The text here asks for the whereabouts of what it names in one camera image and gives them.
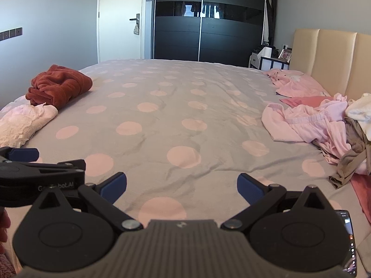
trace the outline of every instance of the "upholstered headboard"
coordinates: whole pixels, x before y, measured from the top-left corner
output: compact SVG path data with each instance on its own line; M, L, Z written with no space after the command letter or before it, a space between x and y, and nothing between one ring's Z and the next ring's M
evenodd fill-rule
M290 70L305 72L330 95L358 99L371 93L371 35L356 32L297 29Z

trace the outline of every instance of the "wardrobe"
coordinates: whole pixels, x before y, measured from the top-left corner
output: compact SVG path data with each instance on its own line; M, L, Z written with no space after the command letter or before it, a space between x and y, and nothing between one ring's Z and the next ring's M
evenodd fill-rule
M266 0L155 0L154 58L248 66Z

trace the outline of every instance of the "phone screen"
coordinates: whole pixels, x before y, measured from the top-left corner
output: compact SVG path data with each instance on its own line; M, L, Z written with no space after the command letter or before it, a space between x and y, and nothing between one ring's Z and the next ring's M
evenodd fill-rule
M346 263L343 271L351 274L353 277L356 277L357 276L357 254L355 251L355 241L354 241L353 227L352 227L350 215L347 210L335 210L335 211L340 216L340 219L343 222L346 228L346 231L349 234L349 239L350 239L349 261Z

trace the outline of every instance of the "grey bedsheet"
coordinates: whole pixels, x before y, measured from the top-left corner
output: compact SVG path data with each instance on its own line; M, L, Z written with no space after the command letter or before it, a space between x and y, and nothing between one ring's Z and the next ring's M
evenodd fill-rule
M220 224L246 208L236 189L237 176L246 172L288 190L316 184L335 209L350 211L357 244L371 232L352 186L333 188L328 176L335 168L316 147L271 139L260 117L281 96L261 71L120 60L82 72L93 88L27 147L37 147L45 163L84 158L86 182L125 172L127 191L115 205L143 224L151 218ZM366 277L358 263L359 277Z

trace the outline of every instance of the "nightstand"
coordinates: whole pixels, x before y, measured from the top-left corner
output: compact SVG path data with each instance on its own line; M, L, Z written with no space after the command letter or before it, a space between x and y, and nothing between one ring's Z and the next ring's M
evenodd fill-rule
M286 61L279 60L278 58L271 58L261 56L260 60L257 58L256 53L251 55L249 68L255 68L258 70L269 71L270 69L289 69L289 63Z

